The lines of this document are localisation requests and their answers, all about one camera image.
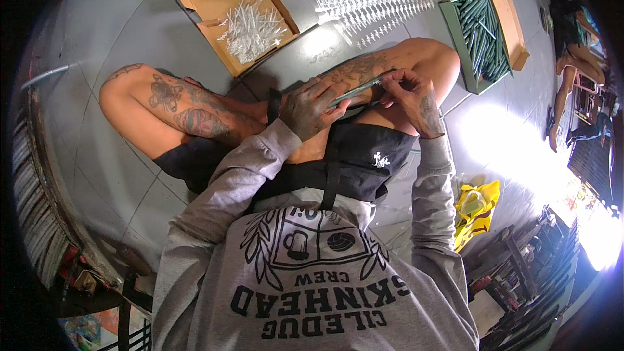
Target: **black shorts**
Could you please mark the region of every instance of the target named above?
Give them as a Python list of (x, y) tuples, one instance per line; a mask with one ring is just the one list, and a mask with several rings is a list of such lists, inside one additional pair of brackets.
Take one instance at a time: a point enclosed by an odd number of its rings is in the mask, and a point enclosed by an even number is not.
[[(270, 198), (303, 187), (325, 191), (328, 170), (335, 171), (329, 165), (338, 166), (339, 179), (333, 176), (332, 180), (337, 182), (336, 193), (366, 202), (381, 199), (387, 193), (385, 183), (399, 172), (416, 137), (382, 126), (345, 120), (334, 123), (329, 139), (325, 160), (285, 164), (274, 180), (264, 183), (254, 199)], [(200, 194), (232, 149), (207, 138), (195, 137), (154, 162), (167, 174), (183, 179), (189, 190)]]

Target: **tattooed leg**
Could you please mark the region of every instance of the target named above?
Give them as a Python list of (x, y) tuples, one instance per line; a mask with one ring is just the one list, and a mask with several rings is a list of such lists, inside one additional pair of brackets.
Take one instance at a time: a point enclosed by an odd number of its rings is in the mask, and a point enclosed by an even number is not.
[[(334, 82), (348, 82), (351, 88), (355, 88), (393, 68), (411, 68), (416, 73), (432, 79), (436, 91), (435, 103), (439, 106), (457, 81), (459, 66), (457, 53), (445, 44), (425, 38), (411, 38), (393, 48), (349, 60), (331, 69), (324, 76)], [(354, 102), (358, 105), (370, 103), (379, 99), (383, 93), (384, 90), (381, 88), (369, 89), (355, 97)], [(417, 135), (416, 129), (398, 104), (390, 108), (374, 106), (360, 114), (355, 122), (384, 126), (409, 135)], [(303, 143), (287, 162), (298, 164), (323, 159), (327, 138), (327, 133), (319, 133)]]
[(238, 146), (242, 139), (266, 128), (234, 108), (236, 103), (226, 103), (228, 99), (137, 64), (111, 75), (100, 90), (99, 102), (111, 125), (156, 159), (192, 136)]
[[(385, 50), (356, 57), (327, 71), (323, 77), (347, 82), (355, 88), (393, 68), (413, 68), (430, 77), (439, 105), (459, 73), (459, 59), (453, 50), (433, 40), (413, 38)], [(380, 88), (366, 90), (353, 100), (361, 105), (377, 100)], [(245, 104), (211, 93), (193, 84), (159, 73), (145, 64), (121, 68), (102, 85), (100, 106), (106, 119), (120, 134), (148, 157), (188, 141), (192, 136), (213, 138), (232, 146), (261, 132), (267, 124), (267, 102)], [(403, 131), (401, 111), (395, 108), (362, 114), (362, 123), (378, 124)], [(322, 158), (326, 133), (306, 142), (293, 162)]]

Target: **bright light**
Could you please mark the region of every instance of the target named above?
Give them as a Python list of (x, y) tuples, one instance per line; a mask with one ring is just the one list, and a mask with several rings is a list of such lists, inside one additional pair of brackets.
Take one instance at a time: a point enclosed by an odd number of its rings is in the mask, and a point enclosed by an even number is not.
[(611, 217), (598, 204), (586, 222), (578, 226), (578, 240), (596, 271), (613, 267), (620, 255), (623, 229), (619, 219)]
[(500, 105), (476, 105), (470, 115), (488, 117), (488, 125), (482, 126), (483, 120), (466, 120), (462, 125), (461, 138), (469, 157), (506, 175), (508, 181), (530, 187), (535, 200), (542, 203), (553, 202), (566, 189), (573, 177), (567, 160), (550, 149), (533, 124)]
[(319, 27), (305, 38), (303, 50), (306, 57), (314, 57), (335, 46), (340, 40), (338, 32), (330, 27)]

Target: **green box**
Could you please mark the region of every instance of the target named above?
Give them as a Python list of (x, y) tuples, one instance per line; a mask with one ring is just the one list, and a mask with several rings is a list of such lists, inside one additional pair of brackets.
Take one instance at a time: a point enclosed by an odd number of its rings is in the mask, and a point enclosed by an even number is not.
[[(472, 74), (472, 59), (470, 57), (470, 52), (464, 41), (464, 33), (462, 32), (462, 27), (459, 24), (459, 19), (457, 18), (457, 13), (453, 8), (453, 2), (458, 0), (445, 0), (440, 2), (440, 10), (442, 11), (442, 15), (444, 16), (444, 20), (446, 20), (446, 25), (448, 26), (448, 30), (450, 31), (450, 36), (453, 38), (453, 43), (455, 44), (455, 49), (459, 56), (459, 61), (462, 66), (462, 75), (464, 76), (464, 82), (466, 84), (466, 90), (468, 92), (472, 92), (473, 94), (481, 95), (482, 93), (489, 90), (493, 85), (497, 82), (500, 82), (502, 79), (507, 76), (508, 73), (502, 75), (496, 82), (488, 82), (485, 79), (481, 79), (479, 84), (477, 84), (477, 80), (474, 78)], [(506, 49), (505, 55), (509, 58), (509, 54)]]

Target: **gray sweatshirt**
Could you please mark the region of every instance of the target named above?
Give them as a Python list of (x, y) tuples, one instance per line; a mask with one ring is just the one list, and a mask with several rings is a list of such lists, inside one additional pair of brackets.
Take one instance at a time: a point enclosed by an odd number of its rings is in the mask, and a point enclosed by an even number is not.
[(411, 265), (366, 234), (374, 205), (320, 190), (261, 201), (301, 141), (276, 120), (223, 158), (170, 222), (153, 299), (154, 350), (476, 350), (446, 139), (420, 139)]

